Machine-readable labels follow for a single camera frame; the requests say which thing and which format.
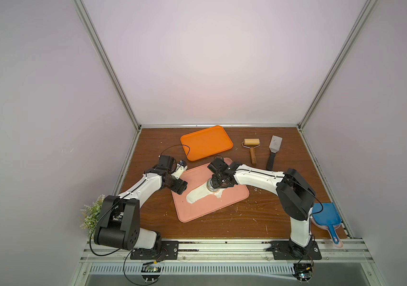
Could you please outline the white dough lump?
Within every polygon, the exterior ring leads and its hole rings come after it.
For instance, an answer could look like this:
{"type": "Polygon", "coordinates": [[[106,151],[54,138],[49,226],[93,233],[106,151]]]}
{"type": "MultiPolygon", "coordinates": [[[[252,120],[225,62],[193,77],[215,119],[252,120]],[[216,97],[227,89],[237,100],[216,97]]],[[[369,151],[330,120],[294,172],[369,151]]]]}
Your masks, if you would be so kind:
{"type": "Polygon", "coordinates": [[[202,184],[201,186],[191,190],[191,192],[186,196],[186,201],[189,204],[194,204],[199,200],[202,200],[208,196],[214,196],[218,199],[222,196],[224,188],[215,189],[211,186],[209,182],[202,184]]]}

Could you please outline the pink silicone mat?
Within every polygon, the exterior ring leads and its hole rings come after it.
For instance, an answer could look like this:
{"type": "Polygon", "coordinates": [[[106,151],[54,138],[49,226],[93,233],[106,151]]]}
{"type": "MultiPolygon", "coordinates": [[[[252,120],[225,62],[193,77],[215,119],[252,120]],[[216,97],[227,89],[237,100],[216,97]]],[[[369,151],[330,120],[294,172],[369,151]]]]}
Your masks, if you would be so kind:
{"type": "Polygon", "coordinates": [[[212,177],[213,173],[208,169],[207,164],[187,170],[181,176],[182,180],[188,183],[183,194],[172,193],[178,220],[187,223],[194,219],[208,215],[212,212],[238,203],[249,197],[250,191],[244,185],[236,185],[232,188],[222,189],[218,193],[208,192],[201,199],[190,203],[189,194],[212,177]]]}

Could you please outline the wooden rolling pin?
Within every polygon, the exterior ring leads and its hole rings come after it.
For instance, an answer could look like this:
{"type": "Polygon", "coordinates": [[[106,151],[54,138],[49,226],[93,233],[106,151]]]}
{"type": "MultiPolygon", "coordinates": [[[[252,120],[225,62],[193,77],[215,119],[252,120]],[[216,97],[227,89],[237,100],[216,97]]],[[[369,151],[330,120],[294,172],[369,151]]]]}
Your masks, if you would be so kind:
{"type": "Polygon", "coordinates": [[[257,138],[245,138],[242,146],[250,150],[251,164],[257,165],[257,156],[255,149],[260,146],[260,140],[257,138]]]}

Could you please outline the black handled metal spatula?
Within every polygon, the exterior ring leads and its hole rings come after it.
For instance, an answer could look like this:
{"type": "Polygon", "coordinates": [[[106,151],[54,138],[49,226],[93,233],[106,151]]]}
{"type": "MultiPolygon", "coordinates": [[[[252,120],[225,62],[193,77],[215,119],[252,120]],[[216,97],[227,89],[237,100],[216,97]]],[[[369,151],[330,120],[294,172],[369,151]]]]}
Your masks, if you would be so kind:
{"type": "Polygon", "coordinates": [[[269,145],[270,155],[266,164],[266,169],[272,171],[275,164],[276,154],[281,149],[283,138],[273,135],[269,145]]]}

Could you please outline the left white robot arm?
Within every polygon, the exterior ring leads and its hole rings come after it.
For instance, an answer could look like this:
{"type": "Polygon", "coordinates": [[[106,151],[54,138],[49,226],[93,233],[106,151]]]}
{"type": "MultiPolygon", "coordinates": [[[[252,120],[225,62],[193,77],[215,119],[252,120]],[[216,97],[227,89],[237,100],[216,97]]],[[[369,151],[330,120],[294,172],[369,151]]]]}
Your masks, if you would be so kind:
{"type": "Polygon", "coordinates": [[[152,194],[164,188],[182,194],[188,183],[181,176],[187,168],[186,162],[161,155],[130,189],[105,197],[93,230],[94,243],[122,250],[158,249],[159,234],[140,227],[140,209],[152,194]]]}

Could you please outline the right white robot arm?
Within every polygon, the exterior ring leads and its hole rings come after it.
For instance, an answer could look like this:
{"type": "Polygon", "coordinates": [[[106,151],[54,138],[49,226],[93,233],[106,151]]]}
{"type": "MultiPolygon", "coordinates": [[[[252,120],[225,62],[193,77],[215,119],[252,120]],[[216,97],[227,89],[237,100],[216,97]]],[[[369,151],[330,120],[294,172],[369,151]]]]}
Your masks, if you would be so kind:
{"type": "Polygon", "coordinates": [[[313,248],[310,219],[316,193],[298,171],[262,170],[238,162],[227,164],[221,158],[214,159],[208,169],[213,173],[207,182],[209,190],[247,185],[276,194],[283,211],[290,217],[291,234],[288,247],[291,254],[299,257],[310,252],[313,248]]]}

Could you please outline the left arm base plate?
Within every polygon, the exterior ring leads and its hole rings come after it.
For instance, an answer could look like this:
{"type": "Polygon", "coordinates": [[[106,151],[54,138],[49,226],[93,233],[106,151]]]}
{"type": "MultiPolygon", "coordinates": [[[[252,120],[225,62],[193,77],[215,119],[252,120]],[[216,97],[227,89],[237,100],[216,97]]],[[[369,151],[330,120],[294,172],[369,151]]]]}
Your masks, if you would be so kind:
{"type": "Polygon", "coordinates": [[[134,249],[130,255],[131,260],[154,260],[161,262],[164,260],[177,260],[178,241],[159,241],[152,249],[134,249]]]}

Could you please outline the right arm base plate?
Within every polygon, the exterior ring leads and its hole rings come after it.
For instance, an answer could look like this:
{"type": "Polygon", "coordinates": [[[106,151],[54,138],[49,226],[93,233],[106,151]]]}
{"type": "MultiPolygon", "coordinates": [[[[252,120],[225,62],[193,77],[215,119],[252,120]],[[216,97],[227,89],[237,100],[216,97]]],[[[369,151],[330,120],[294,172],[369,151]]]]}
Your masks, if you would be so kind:
{"type": "Polygon", "coordinates": [[[292,241],[271,241],[267,252],[273,254],[274,260],[322,260],[317,242],[310,240],[302,247],[292,241]]]}

